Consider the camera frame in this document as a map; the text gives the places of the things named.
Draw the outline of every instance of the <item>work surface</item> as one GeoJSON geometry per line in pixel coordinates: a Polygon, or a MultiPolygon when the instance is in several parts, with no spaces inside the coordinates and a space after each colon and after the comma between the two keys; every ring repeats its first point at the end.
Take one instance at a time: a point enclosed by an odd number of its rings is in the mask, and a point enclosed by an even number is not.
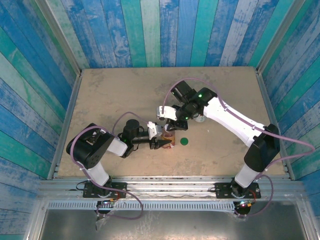
{"type": "MultiPolygon", "coordinates": [[[[255,120],[270,123],[266,107],[252,67],[175,67],[175,68],[110,68],[86,69],[83,73],[76,105],[73,111],[65,146],[90,123],[108,130],[118,117],[132,111],[147,121],[165,124],[156,118],[156,109],[162,105],[170,87],[187,77],[201,78],[214,84],[223,100],[231,107],[255,120]]],[[[196,91],[205,85],[188,80],[196,91]]],[[[169,96],[167,106],[179,104],[169,96]]],[[[117,124],[115,133],[121,133],[127,115],[117,124]]],[[[248,150],[232,132],[206,119],[204,122],[189,120],[187,131],[176,131],[176,145],[172,149],[150,150],[148,144],[123,159],[106,152],[101,159],[104,169],[111,176],[177,176],[235,175],[244,164],[248,150]],[[180,139],[188,138],[188,145],[180,139]]],[[[59,176],[83,176],[63,150],[59,176]]],[[[283,175],[281,163],[268,170],[271,175],[283,175]]]]}

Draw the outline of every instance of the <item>teal wooden plank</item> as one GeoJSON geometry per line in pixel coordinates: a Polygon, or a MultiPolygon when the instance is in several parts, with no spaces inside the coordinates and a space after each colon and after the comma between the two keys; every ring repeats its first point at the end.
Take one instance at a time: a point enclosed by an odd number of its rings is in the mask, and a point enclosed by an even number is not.
{"type": "Polygon", "coordinates": [[[61,47],[58,39],[56,38],[54,32],[52,31],[51,27],[49,26],[45,16],[42,14],[38,4],[36,3],[35,0],[29,0],[29,1],[30,1],[30,4],[32,5],[32,8],[35,11],[36,15],[40,19],[45,31],[48,33],[48,35],[50,36],[51,41],[53,42],[53,44],[56,47],[57,51],[59,52],[59,54],[63,58],[65,65],[69,69],[70,73],[73,75],[73,78],[76,79],[77,75],[76,75],[74,69],[72,68],[72,66],[70,64],[69,59],[67,58],[64,50],[62,49],[62,47],[61,47]]]}
{"type": "Polygon", "coordinates": [[[190,66],[198,3],[198,0],[180,0],[179,2],[176,67],[190,66]]]}
{"type": "Polygon", "coordinates": [[[320,57],[318,57],[302,77],[295,83],[290,91],[274,109],[276,119],[282,116],[298,101],[299,98],[320,78],[320,57]]]}
{"type": "Polygon", "coordinates": [[[271,42],[272,38],[274,37],[278,27],[280,26],[281,22],[283,21],[284,17],[287,14],[290,6],[292,5],[294,0],[279,0],[275,10],[270,18],[268,25],[266,26],[262,37],[256,49],[252,55],[252,58],[249,62],[249,66],[257,67],[258,63],[260,62],[263,54],[268,48],[269,43],[271,42]]]}
{"type": "Polygon", "coordinates": [[[300,39],[306,33],[307,29],[309,28],[310,24],[314,21],[314,19],[319,15],[320,11],[320,1],[314,0],[306,13],[304,14],[303,18],[301,19],[298,26],[295,28],[294,32],[286,42],[285,46],[281,50],[279,56],[274,61],[272,67],[270,68],[267,76],[265,86],[268,88],[268,84],[272,84],[273,81],[277,81],[277,75],[280,68],[283,64],[287,61],[289,55],[292,53],[292,49],[298,44],[300,39]]]}
{"type": "Polygon", "coordinates": [[[0,234],[25,234],[30,213],[0,209],[0,234]]]}
{"type": "Polygon", "coordinates": [[[121,0],[125,29],[128,36],[132,66],[147,66],[144,30],[139,0],[121,0]]]}
{"type": "Polygon", "coordinates": [[[17,235],[17,234],[8,234],[8,235],[0,235],[0,240],[23,240],[24,235],[17,235]]]}
{"type": "Polygon", "coordinates": [[[47,3],[53,12],[55,20],[59,24],[69,46],[75,56],[80,69],[88,69],[89,64],[86,55],[79,43],[75,30],[68,18],[66,10],[60,0],[47,0],[47,3]]]}
{"type": "Polygon", "coordinates": [[[121,0],[102,0],[105,19],[110,31],[114,54],[119,68],[132,68],[130,49],[121,0]]]}
{"type": "Polygon", "coordinates": [[[279,45],[276,47],[276,50],[274,51],[272,57],[270,58],[269,62],[265,66],[265,69],[263,70],[262,76],[264,79],[266,79],[266,76],[268,75],[268,72],[271,68],[271,66],[275,63],[276,59],[278,58],[279,54],[281,53],[282,49],[286,45],[288,39],[292,36],[293,32],[295,31],[296,27],[300,23],[301,19],[304,17],[306,11],[308,10],[310,4],[313,2],[313,0],[305,0],[304,4],[294,17],[292,23],[290,24],[289,28],[285,32],[283,38],[281,39],[279,45]]]}
{"type": "Polygon", "coordinates": [[[117,68],[118,63],[101,0],[82,0],[82,4],[93,32],[96,46],[99,49],[103,66],[105,68],[117,68]]]}
{"type": "MultiPolygon", "coordinates": [[[[310,143],[315,148],[319,148],[320,147],[320,124],[318,124],[313,129],[311,129],[309,132],[307,132],[305,135],[300,137],[299,140],[310,143]]],[[[288,156],[291,156],[291,155],[295,155],[295,154],[305,153],[309,150],[310,150],[310,148],[307,146],[304,146],[302,144],[292,143],[287,147],[286,152],[287,152],[288,156]]]]}
{"type": "Polygon", "coordinates": [[[226,67],[234,65],[257,3],[258,0],[239,0],[219,66],[226,67]]]}
{"type": "MultiPolygon", "coordinates": [[[[276,77],[270,81],[268,85],[266,85],[266,90],[270,98],[272,99],[275,95],[276,91],[279,89],[279,86],[284,82],[286,77],[290,74],[293,68],[303,68],[304,64],[302,62],[306,62],[306,59],[315,60],[319,55],[313,52],[319,51],[320,44],[320,14],[313,20],[313,22],[308,26],[305,34],[302,36],[300,41],[291,50],[291,53],[285,63],[281,66],[276,77]]],[[[311,65],[312,62],[306,62],[305,65],[311,65]]]]}
{"type": "Polygon", "coordinates": [[[296,121],[283,135],[292,139],[299,139],[320,123],[320,101],[308,110],[298,121],[296,121]]]}
{"type": "Polygon", "coordinates": [[[59,141],[59,135],[52,127],[35,112],[18,94],[0,78],[0,104],[13,115],[39,134],[54,148],[59,141]]]}
{"type": "Polygon", "coordinates": [[[60,134],[62,121],[2,54],[0,54],[0,78],[60,134]]]}
{"type": "Polygon", "coordinates": [[[160,0],[161,67],[176,65],[179,0],[160,0]]]}
{"type": "Polygon", "coordinates": [[[63,121],[66,110],[1,27],[0,52],[63,121]]]}
{"type": "Polygon", "coordinates": [[[3,119],[3,121],[0,121],[0,131],[34,151],[45,160],[52,162],[56,151],[55,148],[2,105],[0,105],[0,116],[3,119]]]}
{"type": "Polygon", "coordinates": [[[218,0],[199,0],[191,52],[191,67],[205,65],[218,0]]]}
{"type": "Polygon", "coordinates": [[[309,156],[303,156],[291,164],[295,179],[320,170],[320,148],[309,156]]]}
{"type": "Polygon", "coordinates": [[[59,54],[59,51],[57,50],[56,46],[52,42],[50,36],[48,35],[46,29],[42,25],[40,19],[38,18],[35,10],[33,9],[30,0],[15,0],[10,1],[11,6],[7,7],[8,11],[10,12],[11,16],[16,19],[18,18],[18,15],[15,13],[13,14],[11,11],[15,10],[16,12],[18,8],[20,8],[21,12],[24,14],[26,19],[30,22],[32,25],[35,33],[40,37],[41,41],[45,45],[47,51],[50,53],[53,61],[60,69],[61,73],[63,74],[66,81],[69,83],[69,85],[73,88],[76,80],[76,74],[72,70],[70,71],[63,60],[62,56],[59,54]]]}
{"type": "Polygon", "coordinates": [[[31,213],[37,194],[0,183],[0,209],[31,213]]]}
{"type": "Polygon", "coordinates": [[[238,0],[219,0],[205,58],[206,67],[219,66],[237,5],[238,0]]]}
{"type": "Polygon", "coordinates": [[[29,171],[47,178],[51,163],[0,131],[0,156],[29,171]]]}
{"type": "Polygon", "coordinates": [[[0,183],[19,188],[30,193],[38,193],[40,180],[44,178],[0,157],[0,183]]]}
{"type": "Polygon", "coordinates": [[[159,0],[141,0],[147,67],[161,67],[159,0]]]}

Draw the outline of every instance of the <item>metal panel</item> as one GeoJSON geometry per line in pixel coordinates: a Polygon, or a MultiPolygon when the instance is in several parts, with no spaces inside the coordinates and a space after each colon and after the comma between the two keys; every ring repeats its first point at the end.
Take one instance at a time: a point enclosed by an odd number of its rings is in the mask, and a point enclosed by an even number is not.
{"type": "MultiPolygon", "coordinates": [[[[263,205],[257,203],[256,210],[263,205]]],[[[137,213],[117,214],[133,217],[137,213]]],[[[135,221],[107,219],[97,231],[96,219],[92,210],[48,210],[40,239],[307,239],[297,207],[291,202],[275,202],[264,214],[245,220],[224,212],[145,211],[135,221]]]]}

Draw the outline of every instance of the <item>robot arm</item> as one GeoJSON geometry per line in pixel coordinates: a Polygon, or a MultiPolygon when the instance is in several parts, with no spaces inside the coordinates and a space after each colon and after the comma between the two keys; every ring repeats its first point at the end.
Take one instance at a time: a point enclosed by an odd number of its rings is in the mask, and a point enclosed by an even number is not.
{"type": "MultiPolygon", "coordinates": [[[[241,195],[254,181],[256,176],[263,172],[279,153],[279,139],[261,133],[231,115],[221,105],[217,94],[208,88],[202,88],[196,92],[194,89],[191,89],[187,83],[182,81],[177,84],[171,92],[180,102],[184,103],[184,105],[181,107],[176,105],[172,107],[165,106],[163,113],[162,106],[157,109],[157,117],[160,120],[168,119],[169,130],[187,130],[188,120],[201,114],[223,125],[249,147],[248,152],[244,156],[245,164],[235,176],[232,184],[234,192],[237,192],[236,195],[241,195]]],[[[241,119],[246,120],[254,126],[274,134],[279,133],[275,125],[270,124],[269,126],[265,126],[255,122],[234,110],[226,103],[224,104],[241,119]]]]}

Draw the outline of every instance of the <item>cable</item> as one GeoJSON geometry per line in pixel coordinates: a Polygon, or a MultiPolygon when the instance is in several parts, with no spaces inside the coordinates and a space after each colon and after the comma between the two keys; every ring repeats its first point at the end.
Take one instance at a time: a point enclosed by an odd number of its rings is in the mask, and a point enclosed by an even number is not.
{"type": "Polygon", "coordinates": [[[269,179],[270,181],[270,184],[271,184],[271,195],[270,195],[270,198],[269,198],[269,201],[267,202],[267,204],[258,212],[256,213],[253,213],[253,214],[239,214],[236,210],[234,210],[234,213],[238,215],[238,217],[242,217],[242,218],[245,218],[245,217],[253,217],[253,216],[256,216],[256,215],[259,215],[259,214],[262,214],[268,207],[269,205],[271,204],[271,201],[272,201],[272,198],[274,197],[274,183],[272,182],[271,178],[268,176],[268,175],[261,175],[261,177],[265,177],[267,179],[269,179]]]}
{"type": "Polygon", "coordinates": [[[110,133],[106,128],[104,128],[103,126],[90,126],[86,129],[84,129],[83,131],[81,131],[73,140],[72,144],[71,144],[71,148],[70,148],[70,156],[71,156],[71,160],[73,161],[73,163],[75,163],[77,166],[80,167],[80,170],[83,171],[84,175],[89,179],[89,181],[91,181],[94,185],[96,185],[98,188],[101,188],[101,189],[106,189],[106,190],[109,190],[109,191],[115,191],[115,192],[120,192],[120,193],[125,193],[125,194],[129,194],[130,196],[132,196],[133,198],[135,198],[138,203],[140,204],[141,206],[141,211],[140,211],[140,214],[138,216],[135,216],[135,217],[125,217],[125,216],[118,216],[118,215],[108,215],[110,217],[114,217],[114,218],[118,218],[118,219],[125,219],[125,220],[136,220],[136,219],[139,219],[142,217],[142,214],[143,214],[143,211],[144,211],[144,205],[142,204],[142,202],[140,201],[140,199],[134,195],[133,193],[129,192],[129,191],[125,191],[125,190],[122,190],[122,189],[116,189],[116,188],[111,188],[111,187],[105,187],[105,186],[101,186],[99,185],[97,182],[95,182],[93,179],[91,179],[90,175],[88,174],[88,171],[87,169],[84,167],[84,165],[78,161],[75,160],[75,157],[74,157],[74,149],[75,149],[75,145],[76,145],[76,142],[78,141],[78,139],[86,132],[92,130],[92,129],[101,129],[109,134],[112,134],[110,133]]]}
{"type": "MultiPolygon", "coordinates": [[[[293,158],[300,158],[300,157],[303,157],[303,156],[307,156],[309,154],[312,154],[316,148],[307,143],[307,142],[304,142],[304,141],[300,141],[300,140],[296,140],[296,139],[293,139],[293,138],[290,138],[290,137],[286,137],[286,136],[281,136],[281,135],[278,135],[278,134],[274,134],[272,132],[268,132],[268,131],[265,131],[259,127],[256,127],[254,126],[253,124],[251,124],[250,122],[246,121],[245,119],[243,119],[242,117],[238,116],[237,114],[235,114],[234,112],[232,112],[230,109],[228,109],[228,107],[225,105],[224,101],[222,100],[217,88],[210,82],[207,82],[205,80],[202,80],[200,78],[195,78],[195,77],[187,77],[187,78],[183,78],[179,81],[177,81],[170,89],[169,91],[167,92],[167,94],[165,95],[165,98],[164,98],[164,101],[163,101],[163,105],[162,105],[162,114],[164,113],[164,110],[165,110],[165,105],[166,105],[166,101],[167,101],[167,98],[171,92],[172,89],[175,88],[175,86],[179,83],[181,83],[182,81],[185,81],[185,80],[196,80],[196,81],[199,81],[199,82],[202,82],[206,85],[208,85],[209,87],[213,88],[213,90],[215,91],[215,93],[217,94],[217,97],[219,99],[219,102],[221,104],[221,106],[224,108],[225,111],[227,111],[228,113],[230,113],[232,116],[234,116],[236,119],[240,120],[241,122],[247,124],[248,126],[250,126],[253,130],[256,129],[258,130],[259,132],[263,133],[263,134],[266,134],[266,135],[269,135],[269,136],[272,136],[274,138],[278,138],[278,139],[282,139],[282,140],[285,140],[285,141],[290,141],[290,142],[293,142],[293,143],[296,143],[296,144],[301,144],[301,145],[304,145],[304,146],[307,146],[309,148],[311,148],[310,151],[307,151],[307,152],[303,152],[303,153],[300,153],[300,154],[295,154],[295,155],[291,155],[291,156],[284,156],[284,157],[280,157],[272,162],[269,163],[269,165],[265,168],[265,169],[268,169],[270,166],[272,166],[273,164],[275,163],[278,163],[278,162],[281,162],[281,161],[284,161],[284,160],[288,160],[288,159],[293,159],[293,158]]],[[[256,179],[260,178],[262,176],[263,172],[259,173],[257,176],[256,176],[256,179]]]]}
{"type": "Polygon", "coordinates": [[[135,114],[134,112],[132,111],[127,111],[125,112],[124,114],[122,114],[117,121],[115,121],[114,125],[113,125],[113,128],[112,128],[112,134],[114,135],[115,134],[115,128],[116,128],[116,125],[118,124],[118,122],[120,121],[120,119],[122,119],[125,115],[127,114],[132,114],[134,116],[136,116],[138,119],[140,119],[141,121],[143,121],[144,123],[148,124],[148,121],[144,120],[142,117],[138,116],[137,114],[135,114]]]}
{"type": "Polygon", "coordinates": [[[89,180],[81,181],[81,182],[79,182],[79,183],[75,186],[75,188],[76,188],[78,191],[83,191],[83,190],[85,190],[85,189],[84,189],[84,188],[80,189],[80,188],[78,188],[78,186],[79,186],[80,184],[84,184],[84,183],[87,183],[87,182],[90,182],[90,181],[89,181],[89,180]]]}

